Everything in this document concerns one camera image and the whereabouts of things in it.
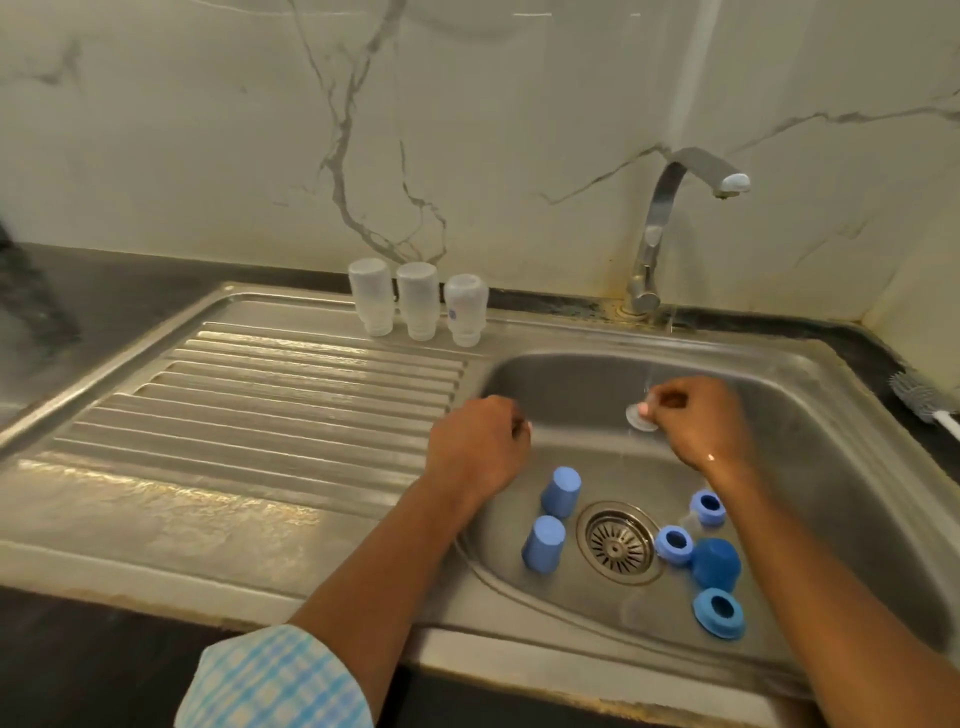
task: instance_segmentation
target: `blue cap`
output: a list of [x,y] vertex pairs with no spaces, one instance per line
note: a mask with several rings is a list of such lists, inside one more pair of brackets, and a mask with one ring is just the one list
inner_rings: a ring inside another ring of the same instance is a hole
[[694,493],[690,499],[690,510],[697,514],[701,525],[711,528],[723,525],[727,519],[727,509],[713,491],[702,490]]
[[740,557],[726,539],[701,539],[690,557],[693,578],[704,589],[732,592],[740,576]]
[[520,555],[528,569],[550,573],[560,565],[560,552],[564,549],[566,529],[553,516],[540,516],[527,536]]
[[660,529],[654,539],[654,550],[667,564],[681,567],[690,560],[693,553],[693,539],[678,525],[666,525]]
[[700,592],[693,600],[693,615],[704,629],[722,640],[739,640],[747,629],[740,603],[721,589]]
[[543,510],[558,519],[565,519],[577,507],[580,483],[580,474],[573,468],[560,467],[555,470],[553,479],[540,496]]

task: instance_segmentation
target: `forearm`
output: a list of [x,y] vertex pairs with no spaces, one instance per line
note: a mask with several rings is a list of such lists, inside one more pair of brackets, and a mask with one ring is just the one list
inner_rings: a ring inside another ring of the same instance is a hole
[[960,676],[917,640],[750,468],[711,485],[833,728],[953,725]]
[[455,484],[417,481],[290,618],[347,666],[374,720],[420,603],[474,510]]

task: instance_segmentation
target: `checkered shirt sleeve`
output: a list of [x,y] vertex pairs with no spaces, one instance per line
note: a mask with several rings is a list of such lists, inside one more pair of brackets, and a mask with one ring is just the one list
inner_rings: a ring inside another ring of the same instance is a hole
[[291,624],[204,650],[175,728],[373,728],[360,686]]

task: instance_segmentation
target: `drain strainer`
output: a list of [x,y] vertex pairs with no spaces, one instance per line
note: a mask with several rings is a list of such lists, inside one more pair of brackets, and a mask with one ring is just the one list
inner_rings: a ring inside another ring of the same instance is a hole
[[620,584],[646,584],[660,576],[654,560],[657,525],[639,508],[603,501],[577,521],[577,545],[590,565]]

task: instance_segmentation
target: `countertop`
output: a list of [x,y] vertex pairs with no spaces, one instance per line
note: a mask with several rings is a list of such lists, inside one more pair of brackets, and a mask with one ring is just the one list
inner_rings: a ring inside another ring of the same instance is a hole
[[[0,238],[0,425],[225,280],[348,292],[342,274],[14,245]],[[604,317],[609,302],[493,291],[491,307]],[[902,362],[864,329],[692,308],[671,311],[669,322],[826,342],[960,482],[955,442],[889,392],[887,377]],[[231,634],[8,589],[0,589],[0,625],[0,712],[15,726],[170,725],[200,652]],[[492,720],[628,724],[407,668],[397,672],[380,724],[470,726]]]

